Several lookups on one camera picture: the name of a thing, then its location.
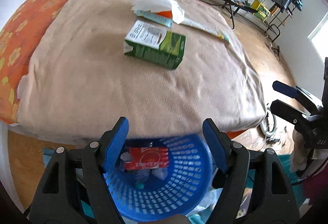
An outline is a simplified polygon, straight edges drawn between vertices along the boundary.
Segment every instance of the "blue gripper pad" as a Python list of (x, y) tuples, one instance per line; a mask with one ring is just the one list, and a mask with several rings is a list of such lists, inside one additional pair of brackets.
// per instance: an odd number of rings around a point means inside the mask
[(228, 170), (226, 153), (216, 136), (216, 132), (212, 129), (207, 120), (203, 122), (203, 135), (211, 150), (216, 166), (221, 169), (223, 173), (225, 173)]
[(298, 97), (298, 91), (294, 88), (294, 87), (291, 87), (291, 86), (288, 86), (282, 82), (279, 82), (279, 81), (275, 81), (273, 84), (272, 84), (272, 88), (279, 92), (279, 93), (282, 93), (290, 98), (297, 98)]
[(120, 117), (114, 128), (104, 133), (99, 142), (102, 147), (107, 148), (100, 150), (100, 154), (103, 161), (102, 168), (105, 172), (108, 172), (115, 166), (116, 160), (124, 145), (125, 139), (129, 132), (129, 121), (125, 117)]

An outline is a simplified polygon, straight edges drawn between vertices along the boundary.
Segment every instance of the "blue plastic basket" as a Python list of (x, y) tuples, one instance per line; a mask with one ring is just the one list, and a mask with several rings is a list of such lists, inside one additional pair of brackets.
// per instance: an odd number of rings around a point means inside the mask
[(168, 176), (150, 174), (143, 190), (134, 187), (132, 174), (117, 167), (104, 174), (106, 184), (122, 216), (134, 221), (155, 221), (188, 214), (203, 199), (212, 179), (212, 157), (197, 134), (152, 140), (169, 149)]

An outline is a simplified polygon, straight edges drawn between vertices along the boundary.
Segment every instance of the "yellow and green box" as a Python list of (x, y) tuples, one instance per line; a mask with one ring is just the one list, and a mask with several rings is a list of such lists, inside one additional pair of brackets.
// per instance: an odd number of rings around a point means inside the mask
[(186, 37), (164, 27), (137, 20), (124, 40), (123, 52), (168, 69), (181, 63)]

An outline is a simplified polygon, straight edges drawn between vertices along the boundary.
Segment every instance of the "white label on box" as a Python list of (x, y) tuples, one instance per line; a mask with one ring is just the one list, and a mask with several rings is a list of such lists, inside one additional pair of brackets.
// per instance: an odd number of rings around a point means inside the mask
[(166, 29), (137, 20), (129, 31), (126, 40), (159, 49), (159, 45), (165, 39)]

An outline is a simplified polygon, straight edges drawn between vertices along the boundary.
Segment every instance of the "beige blanket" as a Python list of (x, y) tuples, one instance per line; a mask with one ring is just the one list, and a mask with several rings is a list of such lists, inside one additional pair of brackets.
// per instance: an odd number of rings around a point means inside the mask
[(99, 138), (120, 116), (129, 137), (200, 132), (212, 118), (222, 131), (257, 126), (265, 116), (259, 76), (236, 35), (214, 8), (176, 0), (186, 17), (230, 40), (173, 25), (187, 37), (176, 70), (123, 55), (137, 17), (133, 0), (69, 0), (50, 25), (22, 78), (19, 123), (47, 140)]

